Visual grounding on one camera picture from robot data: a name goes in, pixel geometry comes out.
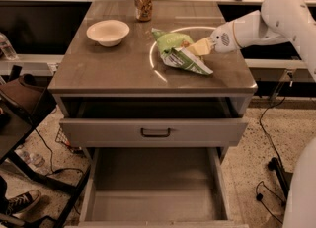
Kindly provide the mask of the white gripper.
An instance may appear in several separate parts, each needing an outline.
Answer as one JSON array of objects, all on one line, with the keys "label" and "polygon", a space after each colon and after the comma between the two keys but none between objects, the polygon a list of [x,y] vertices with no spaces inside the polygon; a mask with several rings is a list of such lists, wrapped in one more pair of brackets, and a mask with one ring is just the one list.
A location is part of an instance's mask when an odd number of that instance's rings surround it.
[{"label": "white gripper", "polygon": [[238,49],[233,36],[232,23],[228,22],[217,27],[210,38],[202,38],[187,47],[187,51],[196,56],[209,55],[212,49],[218,53],[228,53]]}]

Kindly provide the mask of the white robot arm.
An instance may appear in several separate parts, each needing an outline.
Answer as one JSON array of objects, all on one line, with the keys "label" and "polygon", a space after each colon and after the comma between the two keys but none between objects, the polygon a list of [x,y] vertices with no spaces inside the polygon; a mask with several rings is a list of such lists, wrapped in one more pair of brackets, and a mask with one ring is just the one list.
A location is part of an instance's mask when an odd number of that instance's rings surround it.
[{"label": "white robot arm", "polygon": [[[219,26],[188,50],[207,55],[287,41],[316,80],[316,21],[304,0],[264,0],[259,11]],[[295,165],[282,228],[316,228],[316,139],[307,144]]]}]

